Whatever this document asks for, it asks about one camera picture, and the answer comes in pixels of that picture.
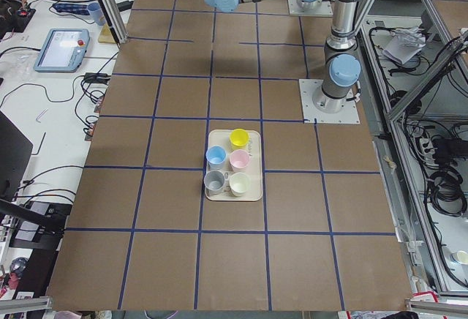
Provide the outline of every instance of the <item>gray cup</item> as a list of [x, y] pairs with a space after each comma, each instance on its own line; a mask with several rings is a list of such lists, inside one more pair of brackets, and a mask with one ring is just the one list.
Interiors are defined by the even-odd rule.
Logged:
[[207, 172], [203, 179], [203, 183], [205, 184], [205, 188], [209, 195], [218, 195], [223, 192], [226, 180], [224, 179], [223, 173], [218, 170], [213, 170]]
[[103, 26], [105, 24], [104, 13], [102, 13], [101, 6], [98, 2], [88, 4], [87, 10], [97, 25]]

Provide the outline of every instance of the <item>pink cup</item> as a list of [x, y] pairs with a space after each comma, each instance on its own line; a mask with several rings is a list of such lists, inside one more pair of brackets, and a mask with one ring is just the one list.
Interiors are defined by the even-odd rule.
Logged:
[[245, 171], [250, 163], [249, 154], [243, 149], [236, 149], [229, 156], [229, 163], [233, 171]]

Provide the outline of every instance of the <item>blue cup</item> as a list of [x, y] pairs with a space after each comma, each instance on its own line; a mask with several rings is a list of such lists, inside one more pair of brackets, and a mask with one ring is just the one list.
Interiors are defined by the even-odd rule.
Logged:
[[103, 26], [105, 24], [104, 13], [102, 13], [101, 6], [98, 2], [88, 4], [87, 10], [97, 25]]
[[222, 169], [226, 161], [226, 151], [220, 146], [210, 147], [205, 156], [211, 170]]

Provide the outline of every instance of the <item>mounting plate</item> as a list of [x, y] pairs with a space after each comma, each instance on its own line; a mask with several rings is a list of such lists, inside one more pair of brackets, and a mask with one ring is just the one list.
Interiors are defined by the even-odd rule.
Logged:
[[326, 124], [360, 124], [358, 109], [354, 101], [346, 102], [343, 109], [335, 114], [324, 113], [312, 103], [312, 95], [323, 80], [300, 79], [299, 89], [301, 90], [302, 114], [304, 123], [326, 123]]
[[320, 5], [311, 10], [303, 11], [296, 0], [287, 0], [287, 5], [290, 8], [290, 15], [309, 16], [309, 17], [322, 17], [329, 18], [333, 15], [331, 4], [329, 1], [322, 1]]

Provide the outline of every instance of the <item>tray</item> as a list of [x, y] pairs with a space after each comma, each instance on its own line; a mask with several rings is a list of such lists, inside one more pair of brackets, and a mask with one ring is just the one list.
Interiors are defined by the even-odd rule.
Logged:
[[[249, 191], [247, 191], [245, 195], [236, 197], [231, 193], [229, 187], [229, 177], [234, 174], [229, 163], [229, 155], [233, 152], [229, 141], [231, 132], [232, 130], [213, 130], [208, 136], [208, 147], [221, 146], [226, 150], [226, 161], [220, 171], [224, 174], [227, 181], [223, 192], [218, 195], [209, 195], [205, 189], [205, 196], [209, 200], [236, 200], [246, 202], [259, 200], [263, 196], [262, 140], [260, 134], [253, 130], [247, 130], [249, 133], [249, 143], [247, 144], [246, 150], [250, 155], [250, 163], [244, 173], [249, 175], [251, 185]], [[209, 171], [211, 171], [211, 169], [207, 163], [206, 172]]]

